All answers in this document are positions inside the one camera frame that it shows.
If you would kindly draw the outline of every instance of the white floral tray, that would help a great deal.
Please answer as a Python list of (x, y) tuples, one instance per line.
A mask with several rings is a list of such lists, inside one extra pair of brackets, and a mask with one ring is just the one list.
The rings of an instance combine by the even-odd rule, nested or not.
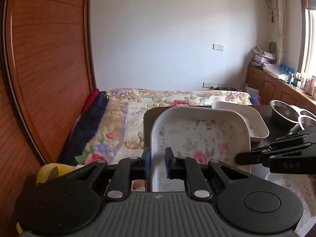
[(303, 215), (295, 232), (300, 237), (304, 237), (316, 223), (316, 201), (307, 175), (269, 173), (265, 179), (288, 188), (301, 199), (303, 202)]
[(250, 150), (249, 130), (234, 111), (177, 106), (164, 111), (151, 130), (152, 191), (184, 191), (182, 180), (166, 176), (164, 152), (171, 147), (175, 156), (194, 158), (198, 163), (220, 160), (246, 172), (235, 156)]

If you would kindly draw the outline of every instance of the floral bedspread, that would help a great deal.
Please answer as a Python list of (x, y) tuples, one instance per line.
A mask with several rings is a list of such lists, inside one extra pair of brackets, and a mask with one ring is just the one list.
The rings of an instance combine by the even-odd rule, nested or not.
[[(149, 109), (211, 105), (215, 101), (251, 104), (249, 94), (232, 91), (187, 92), (121, 88), (111, 90), (106, 95), (109, 102), (97, 134), (86, 144), (82, 155), (75, 157), (79, 165), (97, 160), (117, 164), (123, 158), (141, 156), (144, 149), (143, 117)], [(143, 188), (144, 181), (134, 181), (134, 190)]]

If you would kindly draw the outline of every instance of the yellow object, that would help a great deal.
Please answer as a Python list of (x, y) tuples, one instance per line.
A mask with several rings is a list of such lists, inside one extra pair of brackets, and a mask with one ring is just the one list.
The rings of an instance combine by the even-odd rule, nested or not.
[[(46, 183), (49, 180), (53, 180), (62, 175), (68, 174), (74, 171), (76, 168), (70, 165), (58, 164), (58, 163), (50, 163), (42, 166), (37, 174), (36, 185), (39, 183)], [(19, 235), (22, 235), (23, 231), (19, 222), (16, 224), (16, 229)]]

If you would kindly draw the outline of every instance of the wooden cabinet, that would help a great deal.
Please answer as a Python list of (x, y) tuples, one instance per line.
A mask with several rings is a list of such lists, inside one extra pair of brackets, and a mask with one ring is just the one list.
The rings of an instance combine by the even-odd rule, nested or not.
[(262, 105), (270, 104), (271, 100), (279, 100), (316, 114), (316, 101), (302, 89), (297, 90), (262, 70), (248, 66), (245, 82), (249, 87), (259, 90)]

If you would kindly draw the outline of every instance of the window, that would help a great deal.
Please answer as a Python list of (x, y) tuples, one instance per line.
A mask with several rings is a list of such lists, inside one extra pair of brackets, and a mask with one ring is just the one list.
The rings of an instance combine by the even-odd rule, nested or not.
[(298, 71), (316, 76), (316, 0), (302, 1), (302, 48)]

